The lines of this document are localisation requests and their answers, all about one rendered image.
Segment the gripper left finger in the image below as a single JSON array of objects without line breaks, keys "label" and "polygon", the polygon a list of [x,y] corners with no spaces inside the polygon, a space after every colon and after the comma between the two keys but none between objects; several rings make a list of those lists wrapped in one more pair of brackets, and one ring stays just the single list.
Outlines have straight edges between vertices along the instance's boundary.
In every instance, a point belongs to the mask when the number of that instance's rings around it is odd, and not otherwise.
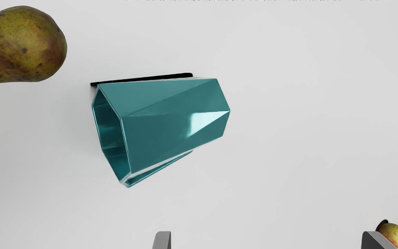
[{"label": "gripper left finger", "polygon": [[171,231],[157,232],[152,249],[172,249],[171,234]]}]

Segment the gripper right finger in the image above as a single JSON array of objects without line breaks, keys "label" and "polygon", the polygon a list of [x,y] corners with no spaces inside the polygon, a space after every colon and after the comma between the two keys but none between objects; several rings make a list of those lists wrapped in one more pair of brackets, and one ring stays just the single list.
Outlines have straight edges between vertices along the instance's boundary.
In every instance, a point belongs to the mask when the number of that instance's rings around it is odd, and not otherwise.
[{"label": "gripper right finger", "polygon": [[362,234],[361,249],[398,249],[377,231],[365,231]]}]

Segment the teal faceted mug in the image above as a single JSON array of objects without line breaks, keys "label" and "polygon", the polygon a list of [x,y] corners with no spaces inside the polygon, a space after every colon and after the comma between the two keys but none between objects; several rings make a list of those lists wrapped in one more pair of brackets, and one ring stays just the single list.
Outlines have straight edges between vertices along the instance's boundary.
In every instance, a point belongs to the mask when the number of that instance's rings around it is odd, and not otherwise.
[{"label": "teal faceted mug", "polygon": [[101,150],[126,187],[222,137],[230,115],[214,78],[179,74],[92,85]]}]

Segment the small yellow-red pear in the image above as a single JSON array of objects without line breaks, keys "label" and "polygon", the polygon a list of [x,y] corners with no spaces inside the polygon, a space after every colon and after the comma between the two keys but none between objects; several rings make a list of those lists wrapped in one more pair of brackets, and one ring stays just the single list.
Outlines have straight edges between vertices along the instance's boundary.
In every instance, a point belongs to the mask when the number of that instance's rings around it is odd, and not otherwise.
[{"label": "small yellow-red pear", "polygon": [[390,223],[385,219],[377,225],[375,231],[381,233],[382,236],[398,248],[398,225]]}]

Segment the large green-brown pear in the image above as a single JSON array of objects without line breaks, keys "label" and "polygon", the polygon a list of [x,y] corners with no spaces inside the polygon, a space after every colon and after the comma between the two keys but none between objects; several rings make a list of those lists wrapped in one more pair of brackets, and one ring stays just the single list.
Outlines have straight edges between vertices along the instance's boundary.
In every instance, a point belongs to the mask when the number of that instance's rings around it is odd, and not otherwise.
[{"label": "large green-brown pear", "polygon": [[65,35],[50,15],[24,5],[0,11],[0,83],[46,80],[66,55]]}]

